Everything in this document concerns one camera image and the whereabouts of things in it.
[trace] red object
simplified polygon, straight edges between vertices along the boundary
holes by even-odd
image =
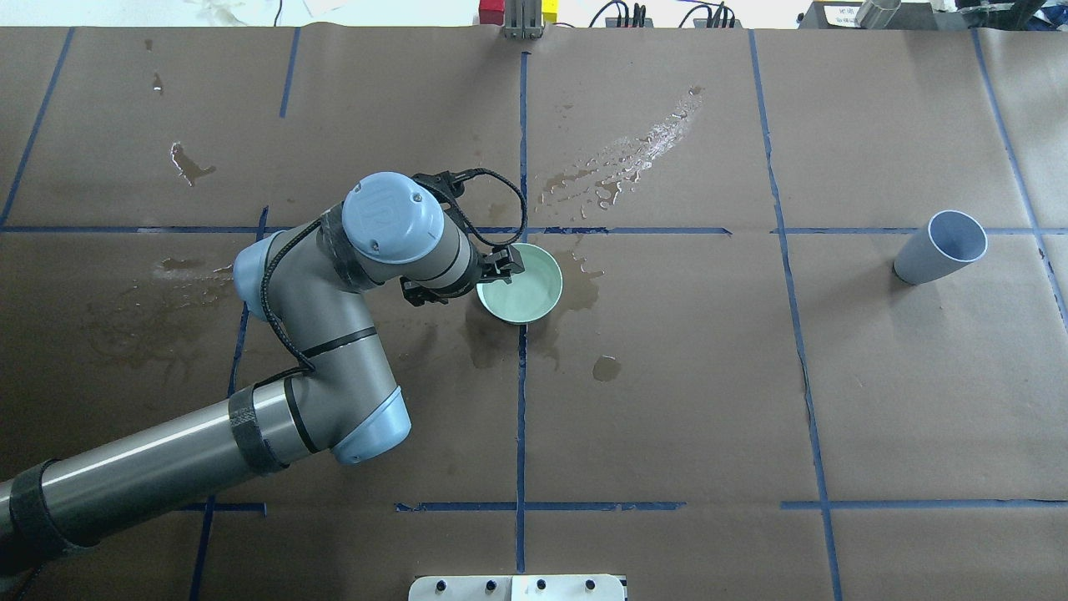
[[[478,0],[478,22],[504,25],[504,0]]]

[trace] white label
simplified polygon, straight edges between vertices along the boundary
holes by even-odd
[[[827,22],[837,27],[857,27],[859,6],[823,6]]]

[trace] blue tape line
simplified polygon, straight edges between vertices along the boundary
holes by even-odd
[[[834,600],[842,601],[842,579],[838,575],[838,554],[834,544],[834,529],[831,525],[831,505],[827,495],[827,480],[823,475],[823,458],[819,446],[819,429],[816,427],[816,408],[812,399],[812,385],[808,381],[808,360],[804,351],[804,337],[801,334],[801,314],[798,310],[797,294],[794,288],[794,272],[790,269],[789,244],[786,239],[786,223],[783,217],[783,203],[779,195],[779,183],[771,167],[771,130],[768,127],[768,109],[764,100],[764,82],[760,80],[760,60],[756,50],[756,35],[749,30],[749,48],[753,60],[753,80],[756,83],[756,101],[760,111],[760,128],[764,131],[764,152],[768,161],[768,181],[771,184],[771,195],[775,200],[775,221],[779,225],[779,246],[783,254],[783,271],[786,274],[786,292],[790,302],[790,318],[794,321],[794,342],[797,346],[798,360],[804,376],[804,402],[808,410],[808,439],[812,443],[813,464],[816,468],[816,487],[819,490],[820,513],[823,519],[823,538],[827,542],[827,562],[831,570],[831,588]]]
[[[269,207],[264,206],[260,211],[260,222],[256,224],[256,241],[263,239],[264,231],[267,227],[267,212]],[[237,369],[241,363],[241,355],[245,353],[245,336],[249,327],[249,309],[241,307],[241,320],[237,327],[237,341],[234,343],[234,359],[230,364],[230,381],[226,385],[226,397],[231,397],[237,392]],[[211,521],[216,511],[215,495],[207,499],[204,505],[204,523],[201,527],[200,545],[197,549],[197,564],[193,568],[193,582],[189,587],[189,600],[195,601],[200,598],[201,580],[204,575],[204,564],[207,560],[207,544],[211,537]]]
[[[420,503],[411,507],[403,503],[394,506],[398,513],[418,513],[422,511],[515,511],[516,504],[503,503]]]
[[[516,511],[519,505],[512,502],[502,503],[420,503],[415,506],[397,503],[394,509],[398,513],[450,512],[450,511]],[[651,502],[535,502],[523,503],[525,511],[676,511],[686,507],[682,501]]]
[[[293,85],[293,70],[297,66],[297,47],[300,45],[300,28],[293,29],[293,45],[289,46],[289,69],[285,72],[285,89],[282,90],[282,107],[278,109],[279,118],[285,118],[289,108],[289,88]]]
[[[478,231],[486,234],[514,234],[517,227],[496,226],[478,227]],[[734,232],[726,227],[608,227],[608,226],[563,226],[549,225],[543,227],[527,227],[527,233],[531,234],[723,234],[734,235]]]
[[[184,505],[175,511],[204,511],[207,509],[206,503],[190,503],[189,505]],[[216,513],[223,512],[238,512],[238,513],[260,513],[263,517],[267,517],[267,504],[266,503],[216,503],[215,504]]]
[[[4,225],[3,233],[23,234],[254,234],[260,230],[245,225]]]
[[[63,63],[66,62],[67,51],[70,50],[70,41],[74,38],[74,28],[67,29],[66,39],[63,41],[63,49],[56,60],[56,68],[52,69],[52,78],[48,80],[48,88],[45,90],[45,97],[41,99],[41,108],[37,109],[37,117],[33,120],[33,127],[30,129],[30,137],[26,140],[26,147],[22,148],[22,158],[15,169],[15,177],[11,181],[11,189],[7,191],[7,201],[4,202],[3,212],[0,212],[0,225],[7,221],[11,207],[15,204],[15,194],[18,193],[18,186],[22,183],[22,173],[26,172],[26,163],[30,160],[30,152],[33,151],[33,142],[37,140],[37,132],[41,131],[41,124],[45,121],[45,111],[48,110],[48,102],[52,99],[52,92],[56,91],[56,83],[60,79],[60,72],[63,70]]]
[[[1008,138],[1008,130],[1005,128],[1005,120],[1002,118],[1001,106],[994,95],[994,88],[990,83],[990,73],[987,70],[987,60],[983,56],[983,44],[979,43],[979,31],[972,30],[972,44],[975,46],[975,58],[979,61],[979,72],[983,74],[983,85],[987,90],[987,97],[990,99],[990,108],[994,112],[994,121],[998,123],[998,132],[1001,133],[1002,142],[1005,143],[1005,152],[1008,154],[1008,162],[1012,167],[1012,176],[1016,177],[1016,185],[1020,189],[1020,196],[1023,199],[1023,207],[1027,212],[1027,221],[1031,222],[1032,233],[1035,234],[1035,242],[1038,243],[1038,252],[1041,254],[1042,264],[1046,266],[1046,276],[1053,287],[1053,299],[1056,300],[1057,311],[1061,313],[1061,323],[1065,331],[1068,331],[1068,309],[1065,307],[1064,290],[1057,282],[1057,274],[1053,271],[1053,264],[1050,262],[1050,253],[1046,251],[1046,240],[1038,227],[1038,217],[1035,215],[1035,207],[1031,203],[1031,194],[1027,186],[1023,181],[1023,174],[1020,172],[1020,163],[1016,158],[1016,151],[1012,142]]]
[[[516,573],[527,571],[527,346],[519,327],[519,407],[516,418]]]
[[[786,227],[788,235],[794,234],[914,234],[920,227]],[[1031,235],[1035,231],[1031,227],[984,227],[989,235]],[[1051,227],[1042,230],[1043,233],[1064,234],[1068,233],[1068,227]]]
[[[527,193],[527,59],[530,52],[519,54],[519,191],[530,201]],[[522,241],[527,241],[529,231],[523,232]]]
[[[260,223],[256,225],[256,241],[264,238],[267,228],[267,206],[260,211]],[[249,306],[241,305],[241,321],[237,327],[237,343],[234,345],[234,361],[230,366],[230,385],[226,388],[226,397],[232,397],[237,392],[237,369],[241,364],[241,357],[245,354],[245,336],[249,329]]]
[[[536,227],[545,234],[723,234],[732,235],[726,227]]]
[[[189,601],[200,599],[200,583],[204,578],[204,560],[207,558],[207,543],[211,538],[211,521],[215,520],[215,495],[207,497],[204,520],[201,523],[201,540],[197,547],[197,564],[193,567],[193,582],[189,585]]]
[[[519,54],[519,191],[527,190],[527,61],[530,52]],[[527,241],[530,230],[520,238]],[[516,411],[516,573],[527,572],[527,327],[519,327],[519,384]]]
[[[834,509],[1068,509],[1068,501],[1038,499],[931,499],[895,501],[832,501]],[[783,511],[814,511],[820,509],[815,501],[784,501]]]
[[[528,503],[530,511],[676,511],[686,507],[681,501],[622,503]]]

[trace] yellow object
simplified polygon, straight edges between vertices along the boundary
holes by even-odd
[[[556,22],[556,15],[560,13],[560,0],[541,0],[541,16],[545,22]]]

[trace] black velcro strap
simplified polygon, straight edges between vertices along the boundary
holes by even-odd
[[[230,397],[227,404],[230,431],[249,469],[261,476],[268,476],[285,470],[288,465],[278,460],[278,456],[270,448],[270,443],[260,432],[256,410],[252,407],[252,386],[242,389]]]
[[[68,540],[52,522],[52,516],[45,505],[45,491],[41,488],[41,477],[56,460],[48,460],[22,472],[11,485],[11,521],[15,523],[27,544],[41,554],[42,560],[57,559],[88,551],[89,547]]]

